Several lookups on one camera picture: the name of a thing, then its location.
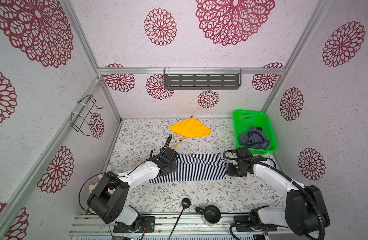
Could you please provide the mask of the blue white striped tank top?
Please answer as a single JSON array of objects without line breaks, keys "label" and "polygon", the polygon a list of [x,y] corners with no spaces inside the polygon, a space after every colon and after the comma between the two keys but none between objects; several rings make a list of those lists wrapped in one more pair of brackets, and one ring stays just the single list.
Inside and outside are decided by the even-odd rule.
[{"label": "blue white striped tank top", "polygon": [[228,163],[222,153],[181,155],[177,171],[149,180],[150,183],[226,180]]}]

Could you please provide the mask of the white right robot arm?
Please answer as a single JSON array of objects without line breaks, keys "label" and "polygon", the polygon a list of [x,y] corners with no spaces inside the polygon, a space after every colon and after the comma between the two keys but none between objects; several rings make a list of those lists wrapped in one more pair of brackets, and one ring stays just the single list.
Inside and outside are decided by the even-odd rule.
[{"label": "white right robot arm", "polygon": [[330,225],[330,218],[319,188],[314,185],[299,183],[276,166],[267,157],[253,156],[246,146],[227,150],[223,157],[229,160],[227,175],[246,177],[255,175],[271,185],[285,198],[285,207],[277,209],[269,206],[251,210],[248,215],[238,217],[230,226],[230,231],[264,231],[269,233],[277,228],[288,228],[297,236],[309,240],[325,238],[325,229]]}]

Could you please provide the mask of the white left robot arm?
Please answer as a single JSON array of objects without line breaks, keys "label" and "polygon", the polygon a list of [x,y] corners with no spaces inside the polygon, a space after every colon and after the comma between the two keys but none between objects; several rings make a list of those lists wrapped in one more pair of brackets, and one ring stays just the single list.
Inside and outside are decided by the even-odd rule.
[{"label": "white left robot arm", "polygon": [[103,173],[97,185],[91,190],[87,200],[88,207],[105,224],[120,222],[138,228],[141,214],[125,204],[128,193],[145,182],[176,172],[178,158],[178,152],[164,147],[160,149],[160,153],[133,170],[120,174],[112,171]]}]

